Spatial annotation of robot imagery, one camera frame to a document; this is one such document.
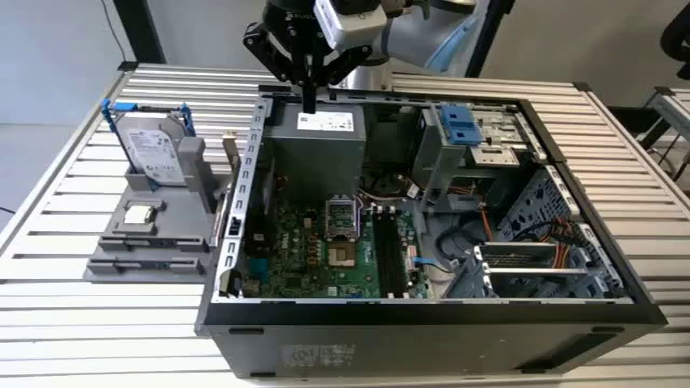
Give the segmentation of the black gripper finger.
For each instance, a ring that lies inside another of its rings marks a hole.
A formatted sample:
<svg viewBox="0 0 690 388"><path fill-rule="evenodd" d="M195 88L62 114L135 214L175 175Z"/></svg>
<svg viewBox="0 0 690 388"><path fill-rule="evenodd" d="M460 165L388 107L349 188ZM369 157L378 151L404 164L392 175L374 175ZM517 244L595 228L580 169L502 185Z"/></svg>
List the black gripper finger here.
<svg viewBox="0 0 690 388"><path fill-rule="evenodd" d="M297 30L288 30L288 57L272 42L272 33L265 23L252 23L245 31L244 44L256 58L282 82L292 82L301 88L302 111L312 112L312 78L309 74L306 49L300 43Z"/></svg>
<svg viewBox="0 0 690 388"><path fill-rule="evenodd" d="M326 52L320 50L312 56L309 79L309 113L317 112L317 89L338 84L373 53L370 45L349 48L332 62L325 63Z"/></svg>

